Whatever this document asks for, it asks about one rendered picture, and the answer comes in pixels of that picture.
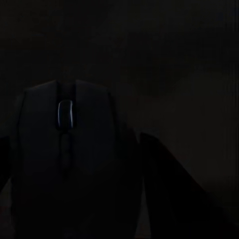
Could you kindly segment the mouse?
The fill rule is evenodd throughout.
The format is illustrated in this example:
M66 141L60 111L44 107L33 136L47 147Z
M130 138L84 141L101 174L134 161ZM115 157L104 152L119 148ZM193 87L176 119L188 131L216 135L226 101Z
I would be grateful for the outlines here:
M9 140L14 239L134 239L140 150L110 89L54 80L24 90Z

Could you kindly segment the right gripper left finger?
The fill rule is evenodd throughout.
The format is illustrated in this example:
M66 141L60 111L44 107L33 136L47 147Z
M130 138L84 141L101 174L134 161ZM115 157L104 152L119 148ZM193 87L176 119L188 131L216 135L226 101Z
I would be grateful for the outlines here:
M8 182L12 165L9 161L10 140L9 135L0 138L0 192Z

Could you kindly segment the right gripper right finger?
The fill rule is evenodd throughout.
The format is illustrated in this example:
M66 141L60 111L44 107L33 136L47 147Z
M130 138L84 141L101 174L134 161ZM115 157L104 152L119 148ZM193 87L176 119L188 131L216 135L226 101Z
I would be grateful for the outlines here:
M152 239L239 239L239 230L156 137L140 134Z

